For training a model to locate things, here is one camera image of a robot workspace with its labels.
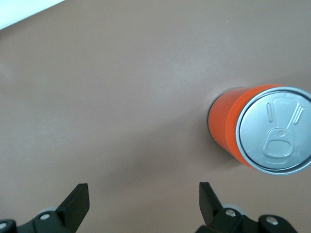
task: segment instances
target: can lid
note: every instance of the can lid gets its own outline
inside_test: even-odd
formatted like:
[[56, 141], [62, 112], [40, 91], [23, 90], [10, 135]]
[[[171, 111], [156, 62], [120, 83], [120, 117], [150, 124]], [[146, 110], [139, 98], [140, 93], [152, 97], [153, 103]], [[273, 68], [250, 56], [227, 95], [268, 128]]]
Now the can lid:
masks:
[[287, 175], [311, 163], [311, 95], [276, 87], [253, 97], [237, 122], [236, 140], [255, 169]]

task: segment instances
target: screw head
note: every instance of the screw head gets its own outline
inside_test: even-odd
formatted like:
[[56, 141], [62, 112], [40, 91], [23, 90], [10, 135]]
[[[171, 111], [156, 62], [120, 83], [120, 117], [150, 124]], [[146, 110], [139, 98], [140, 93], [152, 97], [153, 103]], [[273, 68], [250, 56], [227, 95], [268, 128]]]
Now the screw head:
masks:
[[276, 218], [274, 218], [272, 216], [267, 217], [266, 221], [269, 222], [270, 224], [274, 225], [274, 226], [278, 224], [278, 221], [276, 220]]
[[44, 214], [40, 217], [41, 220], [46, 220], [50, 217], [50, 214]]
[[8, 224], [6, 222], [0, 224], [0, 230], [6, 228]]
[[228, 209], [225, 211], [226, 215], [230, 216], [230, 217], [235, 217], [236, 214], [234, 212], [234, 210]]

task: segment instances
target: table surface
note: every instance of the table surface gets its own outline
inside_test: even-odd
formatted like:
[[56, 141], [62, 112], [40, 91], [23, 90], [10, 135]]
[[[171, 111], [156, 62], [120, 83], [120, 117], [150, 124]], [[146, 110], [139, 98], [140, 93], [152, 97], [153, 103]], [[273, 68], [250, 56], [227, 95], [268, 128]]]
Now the table surface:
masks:
[[207, 130], [217, 96], [311, 92], [311, 2], [68, 0], [0, 31], [0, 219], [88, 183], [78, 232], [192, 233], [199, 182], [257, 220], [311, 228], [311, 168], [271, 176]]

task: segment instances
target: orange can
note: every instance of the orange can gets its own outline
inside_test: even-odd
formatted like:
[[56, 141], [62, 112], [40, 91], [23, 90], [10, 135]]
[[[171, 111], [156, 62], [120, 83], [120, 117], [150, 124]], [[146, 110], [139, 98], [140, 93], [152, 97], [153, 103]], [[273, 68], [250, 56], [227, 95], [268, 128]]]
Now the orange can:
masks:
[[311, 163], [311, 95], [280, 84], [230, 90], [208, 115], [213, 139], [242, 164], [288, 175]]

